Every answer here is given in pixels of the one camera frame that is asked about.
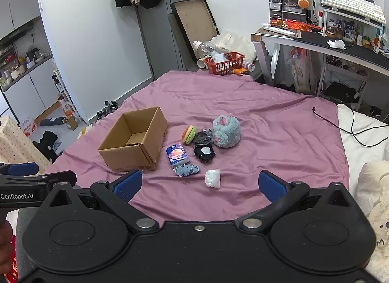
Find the white desk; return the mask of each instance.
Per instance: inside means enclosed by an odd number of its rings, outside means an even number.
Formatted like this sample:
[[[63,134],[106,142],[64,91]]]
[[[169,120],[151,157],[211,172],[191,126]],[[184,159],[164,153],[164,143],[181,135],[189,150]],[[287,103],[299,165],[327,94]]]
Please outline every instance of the white desk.
[[[369,69],[389,76],[389,60],[387,60],[381,54],[375,54],[373,51],[357,45],[354,45],[350,49],[346,50],[332,49],[328,46],[328,44],[326,44],[327,40],[330,40],[330,38],[322,37],[317,33],[301,32],[301,34],[304,37],[308,37],[309,35],[307,34],[316,34],[319,38],[316,38],[315,36],[315,40],[312,42],[306,42],[300,39],[269,35],[265,33],[252,34],[252,41],[257,52],[259,64],[261,66],[266,84],[273,85],[274,83],[274,74],[277,68],[278,57],[280,51],[282,51],[283,45],[304,48],[327,55],[333,55],[334,57],[360,64],[361,66],[365,66]],[[274,43],[274,52],[271,62],[268,60],[265,47],[266,41],[269,43]]]

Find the human hand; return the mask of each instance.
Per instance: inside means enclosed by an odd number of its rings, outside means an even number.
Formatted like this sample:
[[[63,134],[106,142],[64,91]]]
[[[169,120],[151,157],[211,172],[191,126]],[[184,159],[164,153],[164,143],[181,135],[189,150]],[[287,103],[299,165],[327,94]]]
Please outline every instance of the human hand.
[[[11,253],[13,247],[12,240],[12,226],[5,220],[0,226],[0,273],[8,273],[11,270],[12,260]]]

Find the blue fluffy plush ball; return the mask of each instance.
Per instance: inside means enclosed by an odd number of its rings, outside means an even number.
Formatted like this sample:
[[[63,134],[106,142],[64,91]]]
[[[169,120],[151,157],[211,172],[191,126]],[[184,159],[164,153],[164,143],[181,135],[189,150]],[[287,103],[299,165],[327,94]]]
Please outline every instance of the blue fluffy plush ball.
[[[240,140],[240,123],[235,117],[220,115],[213,121],[212,134],[215,145],[231,148]]]

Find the range hood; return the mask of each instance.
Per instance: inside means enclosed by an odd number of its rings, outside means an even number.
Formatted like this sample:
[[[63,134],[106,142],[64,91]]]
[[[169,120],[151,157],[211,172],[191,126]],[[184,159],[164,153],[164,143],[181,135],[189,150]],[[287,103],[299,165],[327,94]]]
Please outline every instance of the range hood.
[[[18,29],[15,29],[12,33],[9,33],[7,36],[0,40],[0,48],[7,47],[11,43],[22,38],[28,31],[32,30],[33,27],[34,23],[29,21],[26,24],[20,26]]]

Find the pink bedsheet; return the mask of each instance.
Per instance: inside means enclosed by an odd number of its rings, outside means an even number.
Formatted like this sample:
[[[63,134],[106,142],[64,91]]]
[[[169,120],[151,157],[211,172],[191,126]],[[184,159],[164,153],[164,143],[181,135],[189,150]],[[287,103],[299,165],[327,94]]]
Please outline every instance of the pink bedsheet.
[[[349,168],[338,124],[337,106],[320,98],[261,85],[251,77],[215,76],[207,72],[171,71],[128,98],[120,109],[101,120],[70,146],[47,173],[73,170],[77,184],[114,181],[121,174],[107,168],[98,147],[120,114],[160,106],[168,131],[157,169],[143,173],[143,185],[131,205],[156,219],[230,220],[269,204],[258,190],[258,175],[267,169],[286,181],[302,180],[312,187],[332,181],[349,183]],[[165,149],[177,143],[189,124],[210,127],[219,115],[238,118],[242,139],[231,149],[215,147],[216,157],[199,162],[185,147],[200,172],[177,177]],[[205,185],[205,172],[221,170],[219,190]]]

